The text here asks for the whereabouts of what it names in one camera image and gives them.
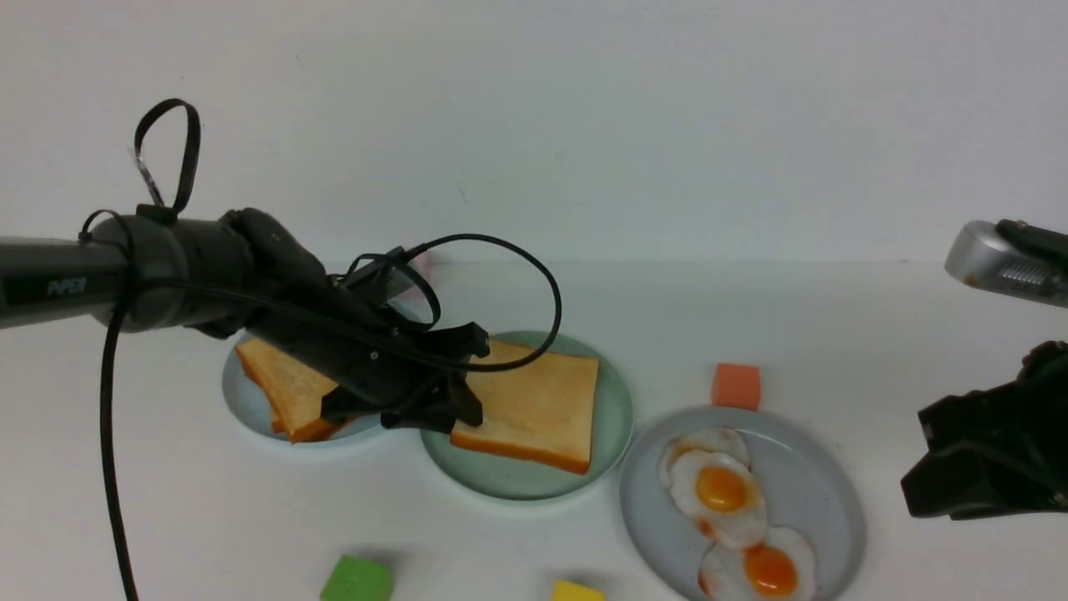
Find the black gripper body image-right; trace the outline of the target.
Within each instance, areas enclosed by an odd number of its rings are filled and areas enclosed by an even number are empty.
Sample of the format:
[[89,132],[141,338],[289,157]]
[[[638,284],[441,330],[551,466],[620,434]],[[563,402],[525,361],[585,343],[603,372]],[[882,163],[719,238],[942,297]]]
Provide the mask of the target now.
[[918,411],[926,452],[900,480],[913,518],[1067,510],[1067,346],[1048,341],[1012,381]]

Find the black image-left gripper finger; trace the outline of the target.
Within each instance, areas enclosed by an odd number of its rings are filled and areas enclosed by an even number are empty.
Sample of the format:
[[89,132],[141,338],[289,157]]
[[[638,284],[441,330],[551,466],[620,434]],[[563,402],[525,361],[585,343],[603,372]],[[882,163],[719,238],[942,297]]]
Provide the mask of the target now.
[[466,383],[465,371],[436,374],[400,402],[382,411],[386,430],[451,432],[457,425],[478,427],[483,422],[483,404]]
[[491,342],[487,331],[469,322],[422,332],[417,336],[417,350],[436,364],[466,368],[472,358],[491,354]]

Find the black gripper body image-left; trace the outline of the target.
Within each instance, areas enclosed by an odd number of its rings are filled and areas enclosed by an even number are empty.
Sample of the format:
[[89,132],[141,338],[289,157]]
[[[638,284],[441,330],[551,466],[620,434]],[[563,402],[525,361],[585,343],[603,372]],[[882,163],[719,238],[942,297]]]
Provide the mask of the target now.
[[286,286],[274,304],[251,311],[250,331],[335,381],[325,396],[325,418],[382,417],[417,386],[450,371],[417,350],[417,336],[430,327],[332,284]]

